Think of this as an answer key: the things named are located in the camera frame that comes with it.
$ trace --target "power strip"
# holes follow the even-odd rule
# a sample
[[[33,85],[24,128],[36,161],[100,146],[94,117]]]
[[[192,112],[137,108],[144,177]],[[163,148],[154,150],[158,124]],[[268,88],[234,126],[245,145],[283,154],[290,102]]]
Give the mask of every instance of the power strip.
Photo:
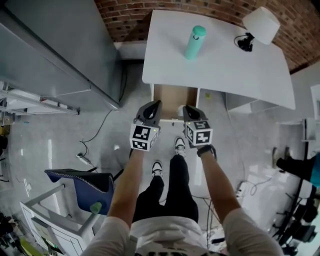
[[[245,181],[241,181],[235,191],[235,197],[238,199],[243,198],[247,188],[248,188],[248,184]]]

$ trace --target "leg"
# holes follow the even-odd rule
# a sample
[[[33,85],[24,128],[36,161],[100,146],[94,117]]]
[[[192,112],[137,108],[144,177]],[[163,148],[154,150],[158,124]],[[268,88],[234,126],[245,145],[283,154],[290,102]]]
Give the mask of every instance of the leg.
[[[159,165],[157,163],[159,162],[155,162],[152,167],[153,179],[150,186],[137,198],[132,223],[163,215],[164,207],[159,204],[159,200],[164,191],[165,184],[162,179],[161,163]]]
[[[310,181],[312,169],[314,167],[315,157],[308,160],[296,160],[289,156],[286,160],[280,158],[276,162],[276,166],[280,169]]]
[[[185,144],[182,138],[176,139],[177,142]],[[199,212],[196,202],[193,200],[189,188],[188,166],[184,159],[185,153],[176,150],[175,155],[170,161],[169,189],[165,203],[166,216],[181,216],[198,222]]]

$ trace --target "gray floor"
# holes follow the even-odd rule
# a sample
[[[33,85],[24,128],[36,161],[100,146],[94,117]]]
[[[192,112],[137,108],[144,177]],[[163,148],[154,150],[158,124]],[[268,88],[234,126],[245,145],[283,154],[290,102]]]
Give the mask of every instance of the gray floor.
[[[142,65],[132,65],[129,68],[128,83],[123,98],[123,108],[111,112],[107,117],[98,136],[87,143],[89,152],[87,157],[99,167],[99,172],[112,172],[115,174],[128,160],[130,151],[129,133],[133,118],[140,106],[150,101],[150,87],[141,80]],[[271,168],[271,151],[274,146],[284,149],[290,146],[293,156],[302,158],[303,146],[301,143],[302,128],[298,125],[279,125],[273,122],[271,116],[264,112],[257,114],[230,114],[231,122],[224,105],[224,95],[219,92],[201,90],[199,108],[202,109],[213,127],[212,144],[216,147],[218,162],[229,177],[234,188],[240,181],[254,179],[263,181],[270,175],[274,176],[268,183],[269,200],[273,200],[276,207],[265,212],[266,207],[262,202],[256,207],[259,211],[270,216],[268,222],[263,216],[256,214],[252,207],[245,207],[252,217],[264,228],[270,226],[275,211],[283,209],[287,200],[285,192],[291,193],[296,189],[297,181],[293,176],[280,174]],[[35,115],[23,117],[22,121],[12,125],[9,136],[8,161],[6,168],[2,168],[4,175],[10,179],[9,183],[0,182],[0,210],[5,214],[18,214],[21,217],[19,202],[28,201],[49,189],[56,187],[51,183],[45,169],[71,168],[86,171],[90,167],[76,159],[76,154],[84,153],[85,148],[80,140],[90,139],[102,123],[106,112],[80,113],[79,116],[66,114]],[[151,181],[151,166],[153,161],[160,160],[163,164],[163,179],[165,190],[161,200],[165,200],[168,191],[169,162],[173,156],[173,141],[176,136],[182,135],[182,124],[161,123],[161,134],[152,148],[146,154],[143,163],[143,181],[140,190],[143,191]],[[190,173],[190,190],[194,196],[207,197],[206,181],[202,175],[195,171],[195,149],[187,151],[186,159]],[[30,184],[29,197],[26,193],[23,179]],[[66,188],[60,195],[62,205],[59,205],[63,214],[69,213],[72,217],[83,222],[88,216],[87,212],[78,209],[73,183],[63,180]],[[246,196],[248,202],[259,201],[262,194]],[[199,224],[206,229],[208,207],[202,199],[195,199],[199,207]],[[49,208],[54,208],[53,200],[44,202]],[[212,226],[218,225],[214,220]]]

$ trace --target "forearm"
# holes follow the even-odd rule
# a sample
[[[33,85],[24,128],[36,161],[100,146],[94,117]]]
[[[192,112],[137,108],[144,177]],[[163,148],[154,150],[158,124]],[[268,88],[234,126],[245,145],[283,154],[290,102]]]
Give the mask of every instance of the forearm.
[[[201,161],[213,206],[222,223],[229,212],[241,206],[229,179],[214,156],[210,152],[205,152],[201,156]]]
[[[112,198],[108,216],[125,221],[129,228],[135,214],[139,187],[143,173],[144,151],[134,150],[120,175]]]

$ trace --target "shoe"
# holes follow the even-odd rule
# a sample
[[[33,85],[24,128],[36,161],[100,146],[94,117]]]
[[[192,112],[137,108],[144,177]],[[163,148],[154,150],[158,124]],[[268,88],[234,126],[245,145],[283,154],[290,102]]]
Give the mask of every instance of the shoe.
[[[155,161],[152,165],[152,177],[160,176],[162,178],[162,164],[160,161]]]
[[[280,155],[279,155],[279,150],[277,147],[274,147],[272,149],[272,168],[277,169],[277,161],[279,160]]]
[[[288,160],[291,157],[290,147],[286,146],[284,150],[284,160]]]
[[[175,154],[186,159],[186,144],[183,138],[177,137],[174,143]]]

